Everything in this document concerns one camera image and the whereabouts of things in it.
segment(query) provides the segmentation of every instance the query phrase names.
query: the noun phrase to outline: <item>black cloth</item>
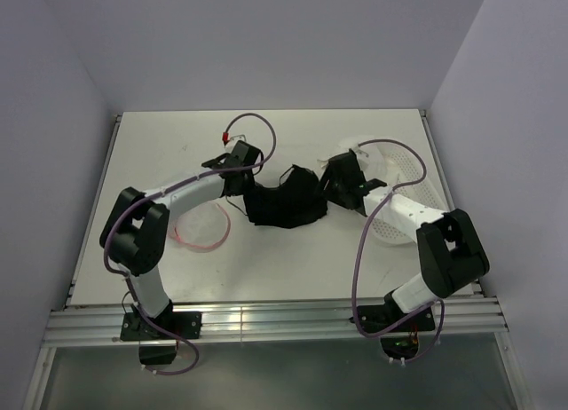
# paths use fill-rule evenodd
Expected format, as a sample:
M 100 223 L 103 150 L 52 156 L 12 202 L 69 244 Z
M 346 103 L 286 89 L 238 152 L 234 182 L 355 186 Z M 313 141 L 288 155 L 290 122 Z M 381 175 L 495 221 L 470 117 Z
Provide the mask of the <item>black cloth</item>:
M 327 201 L 318 189 L 316 174 L 296 165 L 290 170 L 280 186 L 266 188 L 255 184 L 243 194 L 250 222 L 295 228 L 311 224 L 327 214 Z

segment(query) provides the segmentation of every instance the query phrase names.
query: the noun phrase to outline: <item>metal frame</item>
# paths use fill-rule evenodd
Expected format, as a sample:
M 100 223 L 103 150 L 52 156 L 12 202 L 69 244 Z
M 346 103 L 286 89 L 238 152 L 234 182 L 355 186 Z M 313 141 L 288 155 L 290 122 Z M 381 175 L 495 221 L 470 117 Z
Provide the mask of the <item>metal frame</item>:
M 495 333 L 495 340 L 499 347 L 501 360 L 503 361 L 505 373 L 509 379 L 509 385 L 511 386 L 511 391 L 513 392 L 513 398 L 517 404 L 517 409 L 533 410 L 533 400 L 531 399 L 531 394 L 529 392 L 525 376 L 523 375 L 523 371 L 521 370 L 521 366 L 518 364 L 517 355 L 513 348 L 509 332 Z
M 421 111 L 420 115 L 431 151 L 434 154 L 434 161 L 438 168 L 444 194 L 449 207 L 453 209 L 454 201 L 434 146 L 426 112 Z M 81 260 L 84 252 L 86 237 L 91 228 L 121 119 L 120 115 L 117 116 L 79 260 Z M 69 296 L 73 293 L 78 266 L 75 268 L 74 283 L 69 290 Z M 454 297 L 445 300 L 446 318 L 443 335 L 494 333 L 517 406 L 519 409 L 532 409 L 528 389 L 510 345 L 509 329 L 499 306 L 499 301 L 496 297 L 484 297 L 483 290 L 478 282 L 473 285 L 473 289 L 473 296 Z M 359 300 L 360 304 L 380 304 L 382 302 L 382 299 Z M 174 311 L 202 312 L 201 337 L 194 341 L 196 343 L 245 343 L 359 337 L 357 331 L 349 322 L 351 316 L 349 299 L 310 302 L 286 301 L 267 304 L 177 304 Z M 64 311 L 53 312 L 45 330 L 43 345 L 28 388 L 24 408 L 37 409 L 40 407 L 49 379 L 51 364 L 58 348 L 138 346 L 138 343 L 121 343 L 118 339 L 122 317 L 123 311 L 120 305 L 86 308 L 67 307 Z M 424 335 L 432 334 L 433 332 L 424 333 Z M 152 341 L 148 343 L 173 343 L 173 341 Z
M 382 299 L 360 299 L 361 304 L 382 302 Z M 472 296 L 449 298 L 445 302 L 444 335 L 507 332 L 496 298 Z M 180 304 L 175 306 L 174 311 L 202 312 L 201 337 L 193 341 L 195 343 L 346 339 L 359 336 L 349 322 L 349 299 L 271 304 Z M 138 346 L 138 343 L 121 343 L 118 339 L 123 315 L 120 306 L 69 308 L 54 312 L 45 330 L 43 347 Z
M 32 380 L 28 386 L 28 394 L 22 407 L 24 410 L 38 410 L 41 407 L 56 351 L 56 348 L 41 348 L 39 350 Z

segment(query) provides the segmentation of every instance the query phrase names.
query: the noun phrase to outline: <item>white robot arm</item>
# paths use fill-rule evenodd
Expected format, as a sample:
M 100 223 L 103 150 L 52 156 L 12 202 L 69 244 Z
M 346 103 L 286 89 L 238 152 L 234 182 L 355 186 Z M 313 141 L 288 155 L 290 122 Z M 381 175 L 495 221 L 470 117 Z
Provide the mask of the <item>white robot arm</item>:
M 131 293 L 144 309 L 142 319 L 147 316 L 151 325 L 162 330 L 180 331 L 185 320 L 173 311 L 158 270 L 169 219 L 203 202 L 246 192 L 255 181 L 251 170 L 243 168 L 258 166 L 255 162 L 260 154 L 257 148 L 237 141 L 230 154 L 203 163 L 203 172 L 207 174 L 200 176 L 198 172 L 198 179 L 193 182 L 142 192 L 127 188 L 121 192 L 100 236 L 100 245 L 119 266 L 120 271 L 113 272 L 122 272 L 128 278 Z M 385 297 L 389 323 L 426 303 L 450 296 L 489 270 L 485 252 L 465 212 L 456 209 L 445 213 L 428 208 L 400 194 L 393 195 L 392 189 L 379 179 L 367 181 L 353 151 L 329 159 L 319 182 L 319 193 L 327 201 L 363 216 L 373 214 L 381 206 L 376 217 L 417 243 L 421 272 Z M 148 196 L 157 197 L 150 200 Z

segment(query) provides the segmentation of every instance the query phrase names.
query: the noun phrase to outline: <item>white tabletop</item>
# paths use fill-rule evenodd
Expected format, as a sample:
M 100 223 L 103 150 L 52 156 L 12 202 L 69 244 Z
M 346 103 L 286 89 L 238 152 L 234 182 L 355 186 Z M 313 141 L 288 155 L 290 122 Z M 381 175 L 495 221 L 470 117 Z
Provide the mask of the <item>white tabletop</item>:
M 223 152 L 221 134 L 237 111 L 126 113 L 116 135 L 99 201 L 78 264 L 72 305 L 118 304 L 126 290 L 106 272 L 100 232 L 119 192 L 155 187 L 181 172 L 189 176 L 202 162 Z M 430 145 L 417 110 L 260 111 L 276 129 L 274 157 L 256 177 L 278 184 L 292 163 L 319 171 L 317 159 L 343 138 L 371 135 L 395 138 L 425 160 L 429 178 L 446 201 Z M 270 149 L 264 124 L 246 118 L 232 134 Z M 242 205 L 240 198 L 233 199 Z M 336 299 L 350 296 L 361 216 L 334 204 L 321 220 L 293 230 L 254 226 L 237 209 L 219 200 L 232 228 L 226 242 L 209 253 L 196 253 L 168 239 L 160 262 L 166 292 L 174 302 L 260 302 Z M 382 297 L 420 271 L 414 244 L 388 247 L 367 239 L 359 296 Z M 460 293 L 471 294 L 471 287 Z

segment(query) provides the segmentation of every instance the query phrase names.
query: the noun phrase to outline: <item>white wall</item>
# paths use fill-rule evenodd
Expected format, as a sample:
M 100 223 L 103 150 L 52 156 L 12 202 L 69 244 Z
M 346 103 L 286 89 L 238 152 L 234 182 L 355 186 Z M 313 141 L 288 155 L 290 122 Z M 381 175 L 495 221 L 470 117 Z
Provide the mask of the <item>white wall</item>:
M 428 107 L 483 0 L 46 0 L 114 108 Z
M 64 302 L 111 117 L 43 0 L 0 0 L 0 407 L 19 408 Z
M 431 108 L 539 408 L 568 390 L 568 0 L 485 0 Z

